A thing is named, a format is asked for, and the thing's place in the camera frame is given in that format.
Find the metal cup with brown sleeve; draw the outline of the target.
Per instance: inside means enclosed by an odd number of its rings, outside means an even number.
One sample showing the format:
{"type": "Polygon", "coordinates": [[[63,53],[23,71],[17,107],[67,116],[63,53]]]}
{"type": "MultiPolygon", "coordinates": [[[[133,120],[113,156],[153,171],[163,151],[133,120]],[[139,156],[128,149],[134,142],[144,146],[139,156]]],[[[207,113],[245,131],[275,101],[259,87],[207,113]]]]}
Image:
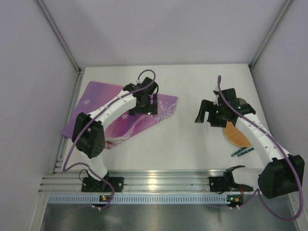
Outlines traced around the metal cup with brown sleeve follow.
{"type": "Polygon", "coordinates": [[[247,103],[247,101],[245,99],[242,99],[242,98],[238,98],[238,101],[239,101],[240,105],[247,103]]]}

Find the purple printed placemat cloth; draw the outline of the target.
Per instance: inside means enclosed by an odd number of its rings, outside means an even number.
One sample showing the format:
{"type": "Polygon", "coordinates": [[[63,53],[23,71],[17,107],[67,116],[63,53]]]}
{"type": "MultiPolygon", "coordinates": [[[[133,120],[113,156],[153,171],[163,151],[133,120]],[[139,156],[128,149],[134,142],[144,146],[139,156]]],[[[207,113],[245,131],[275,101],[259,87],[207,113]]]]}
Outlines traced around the purple printed placemat cloth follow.
{"type": "MultiPolygon", "coordinates": [[[[98,109],[113,99],[123,87],[119,85],[91,81],[81,96],[73,114],[61,134],[72,138],[76,117],[81,112],[86,114],[98,109]]],[[[130,137],[150,128],[174,115],[177,107],[178,97],[165,94],[157,96],[156,115],[130,115],[128,111],[117,118],[104,132],[105,147],[112,149],[118,144],[128,140],[130,137]]]]}

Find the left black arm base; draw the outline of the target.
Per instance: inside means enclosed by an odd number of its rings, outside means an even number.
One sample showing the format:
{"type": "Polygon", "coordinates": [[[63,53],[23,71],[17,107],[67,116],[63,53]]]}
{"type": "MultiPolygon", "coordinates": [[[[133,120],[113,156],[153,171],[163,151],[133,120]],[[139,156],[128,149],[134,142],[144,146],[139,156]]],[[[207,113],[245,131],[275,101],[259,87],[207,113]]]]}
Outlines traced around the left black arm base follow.
{"type": "MultiPolygon", "coordinates": [[[[123,177],[109,177],[107,181],[111,184],[116,193],[122,192],[124,187],[123,177]]],[[[84,193],[100,193],[100,192],[111,192],[112,188],[103,181],[95,180],[92,177],[85,177],[83,179],[81,191],[84,193]]]]}

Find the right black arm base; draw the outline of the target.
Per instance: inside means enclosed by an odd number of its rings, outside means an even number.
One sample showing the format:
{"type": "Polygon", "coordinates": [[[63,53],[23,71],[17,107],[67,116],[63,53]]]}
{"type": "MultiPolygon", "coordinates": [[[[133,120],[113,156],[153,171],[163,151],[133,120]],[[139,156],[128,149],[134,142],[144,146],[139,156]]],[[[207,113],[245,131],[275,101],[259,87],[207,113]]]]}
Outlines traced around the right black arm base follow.
{"type": "Polygon", "coordinates": [[[210,191],[218,194],[225,192],[252,192],[253,188],[246,185],[232,185],[224,177],[209,177],[210,191]]]}

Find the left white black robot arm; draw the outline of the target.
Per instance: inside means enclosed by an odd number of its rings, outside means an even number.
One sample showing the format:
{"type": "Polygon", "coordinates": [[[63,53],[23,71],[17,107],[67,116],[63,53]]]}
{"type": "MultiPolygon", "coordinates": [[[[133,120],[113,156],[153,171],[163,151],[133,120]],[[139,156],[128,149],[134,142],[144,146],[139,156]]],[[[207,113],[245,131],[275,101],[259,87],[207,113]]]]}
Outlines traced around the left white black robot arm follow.
{"type": "Polygon", "coordinates": [[[84,158],[89,175],[101,181],[108,170],[99,157],[105,148],[105,130],[122,114],[156,115],[158,84],[146,77],[143,82],[126,85],[112,100],[100,108],[77,115],[72,142],[84,158]]]}

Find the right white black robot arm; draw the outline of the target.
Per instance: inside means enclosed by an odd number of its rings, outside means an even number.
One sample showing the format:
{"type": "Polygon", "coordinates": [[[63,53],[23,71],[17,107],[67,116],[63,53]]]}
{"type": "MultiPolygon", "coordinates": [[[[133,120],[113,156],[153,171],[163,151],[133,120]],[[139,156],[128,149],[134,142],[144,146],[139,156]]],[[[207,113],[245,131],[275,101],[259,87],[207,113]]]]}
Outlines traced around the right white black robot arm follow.
{"type": "Polygon", "coordinates": [[[215,101],[202,100],[196,123],[207,121],[211,126],[225,128],[232,123],[249,140],[262,161],[263,169],[235,166],[224,176],[232,186],[246,185],[259,189],[272,199],[302,191],[305,162],[300,155],[291,155],[272,141],[272,135],[260,122],[254,108],[240,103],[235,89],[215,91],[215,101]]]}

